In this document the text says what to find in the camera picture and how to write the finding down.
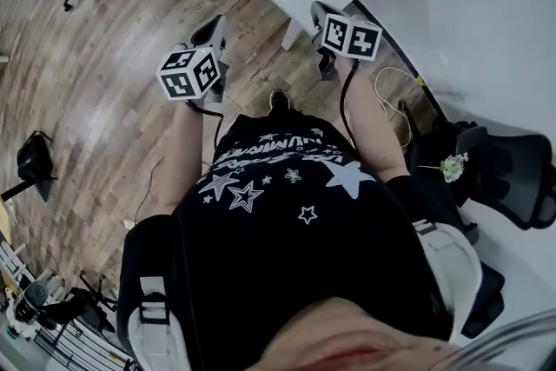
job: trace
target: backpack strap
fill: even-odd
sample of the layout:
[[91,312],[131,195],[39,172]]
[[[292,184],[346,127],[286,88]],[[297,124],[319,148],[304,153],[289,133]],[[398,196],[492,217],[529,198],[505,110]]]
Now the backpack strap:
[[169,309],[162,277],[142,277],[144,298],[130,316],[128,336],[145,371],[190,371],[182,327]]
[[414,227],[442,300],[453,314],[450,341],[455,341],[471,314],[482,283],[479,256],[469,240],[452,226],[421,220]]

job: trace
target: chair backrest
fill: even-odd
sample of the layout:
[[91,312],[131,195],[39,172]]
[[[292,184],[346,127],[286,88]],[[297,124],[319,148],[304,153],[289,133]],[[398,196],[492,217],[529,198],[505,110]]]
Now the chair backrest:
[[542,135],[488,136],[473,150],[476,177],[470,197],[520,229],[544,229],[556,219],[552,146]]

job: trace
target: small white flower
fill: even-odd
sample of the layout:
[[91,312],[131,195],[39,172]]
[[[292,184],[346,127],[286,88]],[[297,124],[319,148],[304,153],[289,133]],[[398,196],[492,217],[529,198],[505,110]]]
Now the small white flower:
[[444,161],[440,163],[440,167],[431,167],[431,166],[419,166],[424,167],[427,169],[437,169],[444,175],[444,181],[446,182],[455,182],[460,179],[460,176],[463,175],[463,170],[465,166],[463,163],[465,161],[469,161],[469,156],[467,152],[462,155],[452,156],[450,155]]

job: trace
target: hand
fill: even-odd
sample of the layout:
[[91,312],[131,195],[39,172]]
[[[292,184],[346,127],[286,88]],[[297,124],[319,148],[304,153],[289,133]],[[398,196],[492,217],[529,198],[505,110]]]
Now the hand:
[[349,73],[351,72],[351,69],[354,66],[354,63],[355,63],[355,59],[350,59],[349,57],[344,57],[340,55],[336,56],[336,62],[334,63],[334,67],[336,68],[336,71],[338,71],[338,74],[340,75],[340,79],[342,82],[344,82],[348,77]]

